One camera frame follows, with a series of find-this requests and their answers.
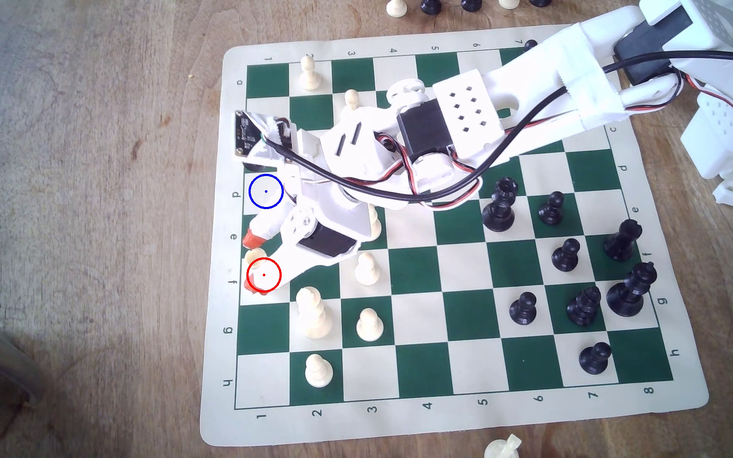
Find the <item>red circle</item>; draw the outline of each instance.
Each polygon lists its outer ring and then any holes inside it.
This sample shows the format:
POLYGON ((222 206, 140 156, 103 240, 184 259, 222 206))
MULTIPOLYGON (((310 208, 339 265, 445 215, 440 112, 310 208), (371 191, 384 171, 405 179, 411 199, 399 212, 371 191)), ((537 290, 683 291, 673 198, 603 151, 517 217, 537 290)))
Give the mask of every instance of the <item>red circle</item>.
POLYGON ((267 294, 267 293, 273 291, 274 289, 278 288, 279 287, 279 284, 282 283, 282 267, 279 267, 279 263, 277 263, 273 259, 270 259, 269 257, 260 257, 259 259, 254 259, 253 262, 250 263, 250 265, 248 265, 248 270, 245 272, 245 281, 248 282, 248 285, 251 288, 256 289, 259 293, 267 294), (253 266, 254 264, 256 264, 257 261, 261 261, 263 259, 265 261, 272 262, 273 264, 276 265, 276 268, 279 269, 279 280, 276 281, 276 286, 272 287, 271 289, 259 289, 256 286, 253 286, 253 283, 251 283, 251 266, 253 266))

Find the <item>green square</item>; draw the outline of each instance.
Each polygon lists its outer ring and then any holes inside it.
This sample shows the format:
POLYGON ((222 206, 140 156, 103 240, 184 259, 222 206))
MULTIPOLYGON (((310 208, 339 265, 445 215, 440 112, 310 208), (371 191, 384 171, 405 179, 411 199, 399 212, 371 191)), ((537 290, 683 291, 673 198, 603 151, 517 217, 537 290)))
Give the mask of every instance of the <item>green square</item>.
POLYGON ((375 101, 377 102, 379 109, 388 109, 391 106, 389 105, 389 100, 386 99, 385 90, 378 90, 375 92, 375 101))
POLYGON ((331 129, 333 126, 332 94, 291 97, 290 120, 295 122, 299 129, 331 129))
POLYGON ((542 284, 535 240, 493 242, 485 246, 495 288, 542 284))
POLYGON ((576 193, 621 189, 612 150, 568 151, 566 155, 576 193))
POLYGON ((344 348, 395 345, 395 334, 392 331, 392 297, 341 299, 341 339, 344 348), (383 334, 376 341, 364 341, 355 330, 355 325, 361 318, 361 310, 365 308, 374 310, 383 322, 383 334))
POLYGON ((289 95, 288 64, 248 66, 246 97, 257 99, 260 97, 287 97, 289 95))
MULTIPOLYGON (((248 225, 251 223, 251 220, 253 217, 257 215, 255 214, 244 214, 242 215, 242 234, 240 236, 244 236, 248 233, 248 225)), ((268 240, 264 244, 262 244, 261 248, 265 250, 265 253, 270 256, 273 253, 276 253, 276 250, 279 249, 279 247, 282 246, 282 235, 277 233, 273 236, 272 239, 268 240)), ((247 253, 247 249, 242 249, 242 257, 245 257, 245 253, 247 253)))
POLYGON ((434 212, 438 245, 484 242, 479 201, 468 201, 447 212, 434 212))
POLYGON ((372 58, 332 61, 332 92, 375 90, 375 68, 372 58))
POLYGON ((341 363, 341 350, 301 351, 290 353, 290 405, 332 404, 344 401, 344 365, 341 363), (307 383, 305 369, 307 357, 313 353, 326 359, 332 367, 332 380, 323 388, 307 383))
POLYGON ((392 294, 440 291, 437 247, 391 249, 389 272, 392 294))
POLYGON ((499 50, 499 57, 503 60, 503 65, 511 62, 524 53, 524 44, 516 48, 503 48, 499 50))
POLYGON ((441 54, 418 54, 414 56, 417 64, 418 79, 426 87, 432 87, 436 82, 451 78, 460 74, 460 66, 457 63, 456 52, 444 52, 441 54))
POLYGON ((565 203, 562 209, 565 216, 562 217, 561 223, 555 226, 548 226, 539 219, 539 207, 547 202, 548 195, 529 195, 528 206, 530 206, 530 217, 534 221, 534 234, 536 238, 545 237, 572 237, 575 235, 584 235, 582 227, 582 219, 578 216, 578 205, 576 197, 573 193, 565 194, 565 203))
MULTIPOLYGON (((584 288, 588 286, 596 286, 595 283, 573 283, 567 285, 545 285, 545 294, 547 295, 547 308, 551 311, 551 321, 553 323, 553 332, 555 334, 567 334, 571 332, 594 332, 605 331, 604 316, 601 310, 596 314, 596 319, 590 326, 578 326, 568 318, 568 304, 570 300, 576 297, 584 288)), ((601 305, 607 306, 607 292, 601 292, 601 305)))
POLYGON ((673 380, 659 328, 607 333, 619 383, 673 380))
POLYGON ((239 307, 236 353, 256 355, 290 350, 290 304, 239 307))
POLYGON ((562 372, 553 336, 503 339, 508 390, 562 388, 562 372))
POLYGON ((641 262, 641 254, 633 242, 632 256, 626 261, 619 262, 604 252, 604 240, 609 235, 585 235, 587 252, 590 254, 590 264, 593 265, 593 276, 596 281, 623 280, 633 265, 641 262))
POLYGON ((378 213, 378 221, 380 221, 380 235, 372 242, 365 242, 361 244, 361 251, 366 249, 384 249, 386 248, 386 213, 383 207, 375 207, 375 213, 378 213))
POLYGON ((395 356, 401 398, 454 394, 448 342, 396 346, 395 356))
POLYGON ((493 289, 443 293, 443 307, 450 341, 499 338, 493 289))
POLYGON ((558 142, 554 142, 554 143, 545 145, 543 147, 536 148, 535 150, 524 152, 522 154, 542 154, 544 152, 562 152, 562 151, 565 151, 565 144, 562 143, 561 140, 559 140, 558 142))
POLYGON ((516 192, 517 195, 525 195, 524 179, 522 179, 522 167, 520 165, 519 157, 514 156, 507 162, 503 162, 500 165, 494 165, 494 167, 491 167, 482 175, 480 198, 490 199, 491 194, 494 194, 494 186, 497 185, 499 180, 505 177, 513 178, 516 184, 519 185, 519 191, 516 192))
POLYGON ((297 276, 290 282, 290 300, 295 301, 296 293, 305 286, 313 286, 318 289, 322 299, 338 299, 341 297, 338 264, 316 265, 297 276))

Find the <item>robotic arm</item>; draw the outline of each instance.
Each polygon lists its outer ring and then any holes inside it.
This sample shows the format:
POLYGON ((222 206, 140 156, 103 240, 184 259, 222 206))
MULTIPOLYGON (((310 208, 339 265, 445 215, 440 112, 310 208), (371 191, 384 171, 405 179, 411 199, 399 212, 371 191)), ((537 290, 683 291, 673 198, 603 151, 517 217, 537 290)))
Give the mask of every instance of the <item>robotic arm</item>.
MULTIPOLYGON (((282 245, 270 258, 281 272, 273 263, 258 268, 273 271, 263 276, 268 279, 280 274, 283 285, 315 265, 354 256, 361 243, 374 239, 370 205, 401 209, 416 201, 435 211, 453 208, 481 185, 479 173, 466 181, 468 173, 662 109, 684 81, 704 91, 684 146, 704 175, 730 168, 733 126, 720 126, 707 105, 718 102, 716 96, 733 116, 733 60, 646 60, 625 66, 632 84, 627 89, 614 86, 599 63, 662 50, 733 51, 733 11, 713 0, 642 0, 640 7, 565 28, 504 67, 435 83, 433 98, 422 81, 399 81, 387 92, 388 109, 361 107, 321 137, 285 118, 237 112, 239 160, 275 167, 290 196, 251 221, 243 245, 257 248, 280 232, 282 245), (706 86, 698 87, 696 78, 706 86), (503 108, 515 114, 500 120, 496 111, 503 108), (357 186, 342 186, 330 173, 357 186), (420 197, 458 182, 446 204, 420 197)), ((248 290, 273 287, 261 284, 259 272, 245 282, 248 290)))

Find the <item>white square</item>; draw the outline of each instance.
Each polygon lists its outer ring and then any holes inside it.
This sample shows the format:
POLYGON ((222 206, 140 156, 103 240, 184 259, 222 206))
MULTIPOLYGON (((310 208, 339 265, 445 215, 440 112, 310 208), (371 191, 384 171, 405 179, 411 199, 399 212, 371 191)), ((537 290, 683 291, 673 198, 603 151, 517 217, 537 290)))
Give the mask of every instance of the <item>white square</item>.
POLYGON ((472 50, 457 53, 457 64, 461 73, 477 69, 480 73, 488 73, 503 66, 499 50, 472 50))
POLYGON ((299 306, 290 303, 290 351, 320 351, 341 348, 341 299, 323 299, 324 310, 332 320, 330 333, 321 339, 310 339, 301 333, 299 306))
POLYGON ((545 285, 566 285, 570 283, 586 283, 596 280, 593 275, 593 265, 590 263, 590 253, 587 251, 587 241, 583 236, 572 237, 578 240, 578 265, 570 272, 563 272, 553 265, 553 252, 570 237, 555 237, 550 239, 536 239, 536 253, 539 257, 539 266, 542 268, 542 282, 545 285))
POLYGON ((290 404, 290 353, 236 359, 236 408, 290 404))
POLYGON ((501 339, 450 341, 449 364, 455 394, 508 390, 501 339))
POLYGON ((658 320, 655 308, 649 294, 643 296, 643 308, 636 316, 619 316, 607 304, 607 292, 613 285, 621 283, 614 281, 597 281, 596 286, 601 290, 601 315, 604 317, 604 326, 608 331, 625 331, 627 329, 657 328, 658 320))
POLYGON ((542 285, 494 288, 494 302, 497 305, 499 336, 501 338, 526 338, 530 336, 549 336, 553 334, 551 311, 547 306, 547 295, 542 285), (525 292, 536 296, 536 317, 531 324, 517 324, 511 319, 511 304, 525 292))
POLYGON ((559 356, 559 370, 562 372, 562 383, 565 386, 604 385, 618 383, 616 365, 610 356, 607 368, 598 375, 588 374, 578 363, 578 355, 588 346, 597 342, 610 343, 606 331, 600 332, 573 332, 570 334, 556 334, 556 354, 559 356))
POLYGON ((568 159, 564 152, 545 152, 519 156, 522 181, 528 195, 547 195, 554 191, 573 192, 568 159))
POLYGON ((566 151, 599 151, 610 149, 610 141, 607 139, 606 127, 585 130, 566 139, 562 139, 566 151))
POLYGON ((364 346, 341 350, 344 401, 397 398, 395 346, 364 346))
POLYGON ((612 234, 628 218, 620 189, 575 193, 578 217, 587 235, 612 234))
POLYGON ((443 291, 492 289, 491 265, 484 242, 437 245, 437 264, 443 291))
POLYGON ((395 345, 448 341, 443 293, 392 296, 392 328, 395 345))
MULTIPOLYGON (((485 205, 490 203, 491 199, 480 199, 480 209, 484 209, 485 205)), ((482 231, 485 234, 486 242, 507 242, 511 240, 531 240, 536 238, 534 235, 534 220, 530 217, 528 197, 525 195, 516 197, 516 201, 511 206, 511 209, 514 212, 514 224, 507 231, 494 232, 483 224, 482 231)))
POLYGON ((321 75, 321 85, 313 90, 301 89, 299 78, 301 76, 301 63, 290 64, 288 75, 290 77, 290 97, 299 95, 332 94, 332 63, 329 60, 316 61, 316 73, 321 75))
POLYGON ((341 298, 392 296, 392 282, 389 276, 389 250, 369 249, 361 253, 371 253, 375 258, 375 266, 380 269, 380 277, 374 285, 364 286, 355 279, 355 266, 358 256, 348 257, 338 265, 341 285, 341 298))
POLYGON ((417 79, 417 61, 414 56, 376 57, 372 59, 375 69, 375 90, 387 90, 400 80, 417 79))
POLYGON ((418 204, 400 210, 386 209, 386 245, 389 248, 416 248, 437 245, 434 212, 418 204))
POLYGON ((290 97, 263 97, 248 99, 249 112, 264 116, 286 117, 290 119, 290 97))

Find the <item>black cable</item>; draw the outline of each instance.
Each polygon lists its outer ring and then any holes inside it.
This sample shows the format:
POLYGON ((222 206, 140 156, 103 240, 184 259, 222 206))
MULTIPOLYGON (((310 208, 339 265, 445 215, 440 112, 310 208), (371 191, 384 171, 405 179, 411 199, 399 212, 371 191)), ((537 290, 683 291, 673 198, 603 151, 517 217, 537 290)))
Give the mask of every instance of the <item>black cable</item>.
MULTIPOLYGON (((621 68, 630 67, 631 65, 643 64, 644 62, 652 62, 653 60, 668 59, 718 59, 733 61, 733 52, 720 50, 667 50, 660 52, 650 52, 639 56, 633 56, 623 60, 619 60, 618 62, 606 65, 604 68, 602 68, 602 70, 604 70, 604 73, 610 73, 621 68)), ((297 162, 298 164, 303 165, 305 168, 318 173, 322 177, 329 179, 332 182, 336 182, 341 186, 351 189, 353 191, 358 191, 359 193, 364 193, 375 197, 393 199, 395 201, 429 202, 435 199, 446 197, 447 195, 464 188, 468 183, 472 182, 475 178, 482 175, 486 170, 491 167, 492 164, 494 164, 494 161, 496 161, 497 158, 503 154, 505 148, 507 148, 508 145, 511 144, 511 142, 516 138, 516 135, 524 130, 525 126, 532 119, 534 119, 536 115, 539 114, 539 112, 544 110, 547 105, 555 101, 555 99, 559 99, 565 93, 567 93, 567 88, 560 87, 557 90, 553 91, 553 93, 548 95, 542 102, 539 102, 534 107, 534 109, 528 112, 528 114, 526 114, 522 118, 522 120, 520 120, 519 123, 513 127, 511 133, 505 137, 503 142, 501 142, 499 146, 496 147, 496 149, 494 149, 494 152, 491 153, 491 155, 488 157, 488 159, 485 160, 485 162, 477 166, 476 170, 466 175, 459 182, 455 182, 453 185, 440 191, 428 194, 416 195, 392 193, 389 191, 381 191, 377 189, 372 189, 370 187, 360 186, 358 184, 351 183, 328 170, 322 169, 313 162, 304 159, 303 157, 297 155, 295 152, 291 151, 289 148, 285 148, 283 145, 280 145, 273 140, 270 140, 268 138, 264 138, 263 140, 268 146, 273 148, 281 156, 284 156, 291 161, 297 162)))

